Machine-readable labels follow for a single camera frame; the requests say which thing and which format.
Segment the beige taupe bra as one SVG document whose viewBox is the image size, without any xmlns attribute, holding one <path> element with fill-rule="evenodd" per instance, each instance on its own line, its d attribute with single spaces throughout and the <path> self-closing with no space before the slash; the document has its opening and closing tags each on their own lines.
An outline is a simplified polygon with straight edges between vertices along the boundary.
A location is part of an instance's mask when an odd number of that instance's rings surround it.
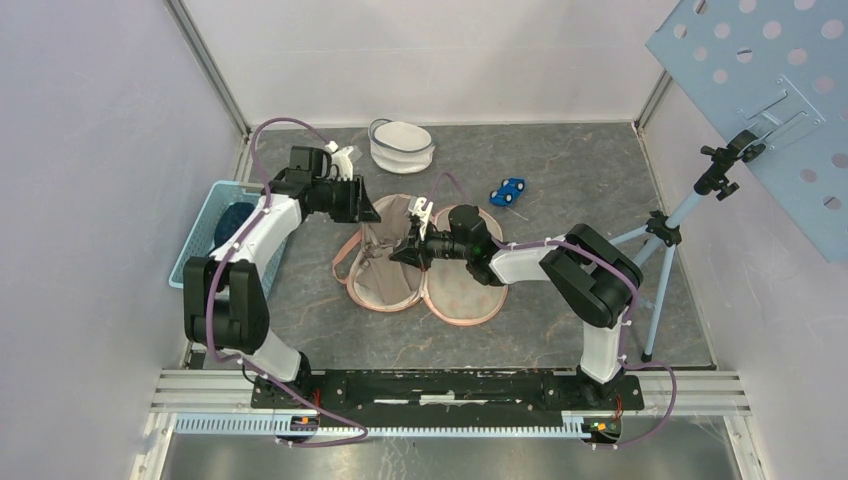
<svg viewBox="0 0 848 480">
<path fill-rule="evenodd" d="M 374 203 L 381 220 L 360 225 L 359 250 L 347 277 L 347 290 L 360 306 L 377 312 L 405 310 L 421 299 L 421 270 L 392 261 L 390 255 L 410 229 L 410 195 L 385 196 Z"/>
</svg>

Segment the floral peach laundry bag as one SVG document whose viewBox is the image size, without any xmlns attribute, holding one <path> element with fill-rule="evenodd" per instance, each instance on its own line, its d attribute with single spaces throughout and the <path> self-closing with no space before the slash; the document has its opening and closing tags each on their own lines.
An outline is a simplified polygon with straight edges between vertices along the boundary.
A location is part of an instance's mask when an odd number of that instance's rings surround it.
<svg viewBox="0 0 848 480">
<path fill-rule="evenodd" d="M 359 250 L 359 230 L 332 261 L 333 275 L 346 290 L 350 267 Z M 417 303 L 425 303 L 436 317 L 451 325 L 470 327 L 484 323 L 501 310 L 507 297 L 506 286 L 478 283 L 463 261 L 436 259 L 428 271 L 421 272 L 424 279 L 421 299 Z"/>
</svg>

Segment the white mesh laundry bag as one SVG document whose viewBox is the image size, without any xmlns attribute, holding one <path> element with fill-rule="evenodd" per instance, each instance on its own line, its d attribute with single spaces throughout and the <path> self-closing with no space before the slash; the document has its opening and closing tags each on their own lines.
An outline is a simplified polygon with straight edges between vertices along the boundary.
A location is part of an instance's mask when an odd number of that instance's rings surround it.
<svg viewBox="0 0 848 480">
<path fill-rule="evenodd" d="M 368 128 L 370 156 L 376 165 L 394 174 L 414 174 L 427 169 L 435 142 L 424 128 L 386 118 L 375 119 Z"/>
</svg>

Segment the dark blue lace bra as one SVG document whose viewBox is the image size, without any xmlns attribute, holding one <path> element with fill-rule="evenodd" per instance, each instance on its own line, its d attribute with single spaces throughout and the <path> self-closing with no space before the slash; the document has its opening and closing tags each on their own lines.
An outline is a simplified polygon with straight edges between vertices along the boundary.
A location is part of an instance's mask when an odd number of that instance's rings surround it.
<svg viewBox="0 0 848 480">
<path fill-rule="evenodd" d="M 255 205 L 248 202 L 230 204 L 220 216 L 213 232 L 213 249 L 224 245 L 248 220 Z"/>
</svg>

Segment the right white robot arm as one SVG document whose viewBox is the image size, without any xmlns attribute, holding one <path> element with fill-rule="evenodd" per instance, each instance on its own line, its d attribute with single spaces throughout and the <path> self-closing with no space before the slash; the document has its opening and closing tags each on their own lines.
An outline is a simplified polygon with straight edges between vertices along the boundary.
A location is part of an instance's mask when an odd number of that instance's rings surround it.
<svg viewBox="0 0 848 480">
<path fill-rule="evenodd" d="M 576 369 L 580 400 L 602 408 L 617 396 L 625 371 L 622 328 L 643 280 L 626 255 L 586 224 L 558 237 L 506 244 L 489 230 L 476 206 L 452 208 L 446 230 L 416 214 L 409 218 L 410 230 L 391 260 L 422 271 L 436 259 L 462 261 L 484 286 L 550 282 L 584 325 Z"/>
</svg>

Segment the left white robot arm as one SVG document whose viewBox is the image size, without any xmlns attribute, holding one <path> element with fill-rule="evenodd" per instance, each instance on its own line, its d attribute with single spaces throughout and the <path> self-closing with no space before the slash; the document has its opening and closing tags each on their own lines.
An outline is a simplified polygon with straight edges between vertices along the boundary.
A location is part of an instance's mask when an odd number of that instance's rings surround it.
<svg viewBox="0 0 848 480">
<path fill-rule="evenodd" d="M 331 142 L 295 146 L 289 164 L 263 186 L 257 204 L 221 245 L 183 267 L 184 332 L 217 361 L 241 360 L 259 378 L 276 384 L 290 407 L 306 405 L 314 381 L 306 355 L 270 327 L 263 280 L 276 253 L 307 217 L 322 213 L 336 223 L 375 223 L 381 217 L 355 173 L 361 152 Z"/>
</svg>

